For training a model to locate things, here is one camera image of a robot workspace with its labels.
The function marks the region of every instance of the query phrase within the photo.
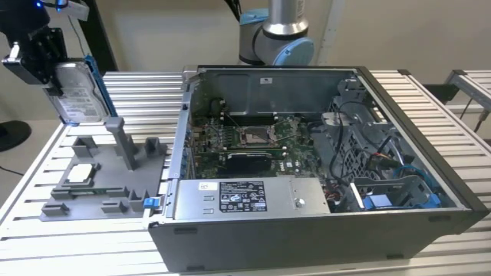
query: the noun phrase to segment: floor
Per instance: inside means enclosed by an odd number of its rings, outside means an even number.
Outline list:
[[[18,147],[0,152],[0,166],[20,173],[24,173],[28,170],[34,159],[60,124],[59,120],[38,120],[26,122],[32,128],[31,137]],[[20,180],[22,177],[19,175],[0,170],[0,206],[6,202]]]

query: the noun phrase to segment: motherboard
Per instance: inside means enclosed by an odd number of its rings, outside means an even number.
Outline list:
[[[193,128],[198,179],[319,177],[326,172],[302,116],[199,118]]]

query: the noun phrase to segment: black cable on floor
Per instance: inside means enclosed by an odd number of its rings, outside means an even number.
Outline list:
[[[10,169],[7,169],[7,168],[2,167],[2,166],[0,166],[0,170],[8,171],[8,172],[10,172],[10,173],[12,173],[12,174],[18,174],[18,175],[20,175],[20,176],[24,176],[24,174],[19,173],[19,172],[16,172],[16,171],[12,171],[12,170],[10,170]]]

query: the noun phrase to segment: blue clip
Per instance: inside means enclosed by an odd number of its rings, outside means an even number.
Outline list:
[[[161,207],[161,198],[158,197],[150,197],[145,200],[145,208],[146,209],[158,209]]]

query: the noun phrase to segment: metal case panel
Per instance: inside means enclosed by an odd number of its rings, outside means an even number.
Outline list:
[[[315,266],[410,258],[469,212],[165,224],[150,228],[173,272]]]

